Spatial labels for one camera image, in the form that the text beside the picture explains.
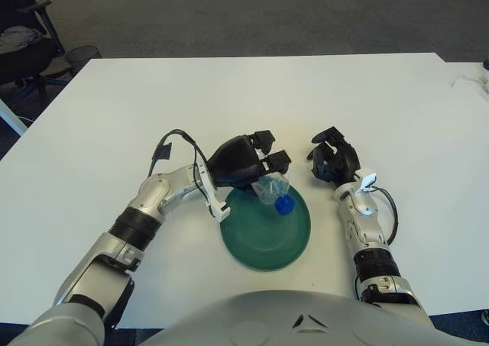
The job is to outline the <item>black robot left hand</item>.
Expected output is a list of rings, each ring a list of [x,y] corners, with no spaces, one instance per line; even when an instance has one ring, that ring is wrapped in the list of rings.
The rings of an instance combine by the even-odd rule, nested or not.
[[[285,174],[291,159],[285,150],[271,153],[273,142],[270,130],[226,141],[206,163],[214,185],[241,189],[269,173]]]

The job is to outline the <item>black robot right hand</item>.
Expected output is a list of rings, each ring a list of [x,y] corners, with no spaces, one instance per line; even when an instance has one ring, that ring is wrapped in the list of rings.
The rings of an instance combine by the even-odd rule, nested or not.
[[[336,127],[318,133],[311,142],[315,147],[306,159],[313,163],[315,178],[335,187],[355,181],[355,172],[361,169],[358,155]]]

